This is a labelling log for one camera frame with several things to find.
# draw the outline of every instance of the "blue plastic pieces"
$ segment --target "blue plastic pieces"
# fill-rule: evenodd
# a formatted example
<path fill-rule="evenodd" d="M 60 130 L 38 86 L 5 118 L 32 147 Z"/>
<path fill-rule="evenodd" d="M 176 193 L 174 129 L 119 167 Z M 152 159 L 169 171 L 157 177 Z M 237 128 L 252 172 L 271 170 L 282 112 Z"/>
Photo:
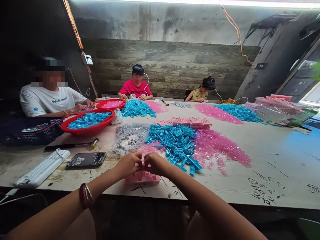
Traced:
<path fill-rule="evenodd" d="M 242 107 L 241 105 L 220 104 L 220 105 L 214 105 L 214 107 L 220 108 L 223 111 L 239 118 L 242 121 L 263 122 L 263 120 L 259 118 L 257 114 L 250 111 L 248 108 Z"/>
<path fill-rule="evenodd" d="M 121 112 L 123 117 L 146 117 L 148 114 L 150 117 L 157 117 L 156 111 L 153 111 L 146 103 L 136 99 L 128 101 L 121 109 Z"/>
<path fill-rule="evenodd" d="M 82 129 L 82 128 L 88 128 L 92 127 L 98 123 L 101 123 L 103 120 L 105 120 L 107 117 L 111 115 L 111 112 L 105 112 L 105 113 L 86 113 L 81 118 L 78 118 L 74 122 L 70 123 L 68 125 L 69 129 Z"/>
<path fill-rule="evenodd" d="M 150 131 L 145 143 L 159 141 L 162 145 L 155 147 L 166 147 L 166 156 L 168 161 L 178 166 L 182 171 L 187 172 L 185 164 L 190 165 L 190 174 L 194 175 L 195 171 L 202 170 L 202 167 L 196 159 L 192 157 L 196 145 L 192 143 L 196 131 L 187 126 L 172 125 L 150 125 Z"/>

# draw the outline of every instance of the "red bangle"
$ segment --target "red bangle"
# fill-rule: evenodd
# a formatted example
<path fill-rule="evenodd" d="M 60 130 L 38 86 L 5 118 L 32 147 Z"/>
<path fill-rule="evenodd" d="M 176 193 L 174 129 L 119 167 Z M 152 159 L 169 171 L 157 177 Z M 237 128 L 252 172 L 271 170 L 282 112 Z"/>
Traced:
<path fill-rule="evenodd" d="M 90 204 L 89 204 L 89 202 L 87 201 L 87 198 L 86 198 L 85 190 L 86 190 L 86 184 L 82 183 L 80 188 L 79 188 L 79 199 L 80 199 L 81 206 L 82 206 L 83 209 L 87 209 L 90 206 Z"/>

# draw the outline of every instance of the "fluorescent light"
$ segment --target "fluorescent light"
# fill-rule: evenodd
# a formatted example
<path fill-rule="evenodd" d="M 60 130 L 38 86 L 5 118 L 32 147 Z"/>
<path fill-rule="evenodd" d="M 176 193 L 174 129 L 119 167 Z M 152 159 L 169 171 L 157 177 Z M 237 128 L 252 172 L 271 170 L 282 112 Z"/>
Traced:
<path fill-rule="evenodd" d="M 320 3 L 312 2 L 263 2 L 263 1 L 237 1 L 221 0 L 221 5 L 251 6 L 251 7 L 273 7 L 273 8 L 320 8 Z"/>
<path fill-rule="evenodd" d="M 125 2 L 153 2 L 153 3 L 179 3 L 179 4 L 207 4 L 226 6 L 247 7 L 270 7 L 270 8 L 320 8 L 320 3 L 310 2 L 272 2 L 272 1 L 246 1 L 246 0 L 111 0 Z"/>

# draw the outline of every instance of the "plastic bag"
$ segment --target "plastic bag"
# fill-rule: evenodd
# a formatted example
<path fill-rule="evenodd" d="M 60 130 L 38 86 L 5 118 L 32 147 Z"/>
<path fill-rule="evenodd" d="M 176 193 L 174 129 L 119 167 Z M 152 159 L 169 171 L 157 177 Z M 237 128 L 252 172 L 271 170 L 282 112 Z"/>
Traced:
<path fill-rule="evenodd" d="M 121 156 L 142 146 L 149 135 L 150 124 L 127 123 L 117 127 L 113 151 Z"/>

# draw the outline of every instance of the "person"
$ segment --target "person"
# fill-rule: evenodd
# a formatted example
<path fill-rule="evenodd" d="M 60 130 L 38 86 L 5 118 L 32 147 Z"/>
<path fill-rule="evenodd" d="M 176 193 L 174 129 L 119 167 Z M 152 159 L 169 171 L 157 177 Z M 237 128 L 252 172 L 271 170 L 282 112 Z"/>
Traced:
<path fill-rule="evenodd" d="M 211 76 L 204 78 L 200 87 L 193 90 L 184 100 L 185 102 L 204 102 L 207 100 L 209 90 L 216 89 L 215 79 Z"/>
<path fill-rule="evenodd" d="M 129 79 L 123 84 L 118 96 L 122 99 L 127 99 L 128 96 L 130 99 L 140 98 L 143 101 L 152 99 L 153 95 L 148 86 L 149 80 L 148 83 L 142 81 L 144 74 L 144 69 L 141 65 L 134 65 L 132 67 L 133 79 Z"/>
<path fill-rule="evenodd" d="M 4 240 L 95 239 L 92 216 L 88 209 L 84 209 L 88 208 L 107 188 L 140 170 L 164 176 L 175 184 L 197 210 L 198 216 L 207 223 L 207 230 L 214 231 L 212 236 L 223 237 L 220 239 L 267 239 L 228 203 L 159 154 L 155 152 L 146 154 L 144 166 L 141 159 L 142 154 L 136 150 L 126 154 L 114 168 L 89 182 L 88 190 L 82 184 L 79 189 L 11 230 L 4 236 Z M 83 221 L 84 217 L 88 218 L 87 223 Z M 201 232 L 199 229 L 195 230 L 196 239 L 204 239 L 198 238 Z"/>
<path fill-rule="evenodd" d="M 55 58 L 29 55 L 32 82 L 20 91 L 20 104 L 27 117 L 63 117 L 86 108 L 93 102 L 65 85 L 65 67 Z"/>

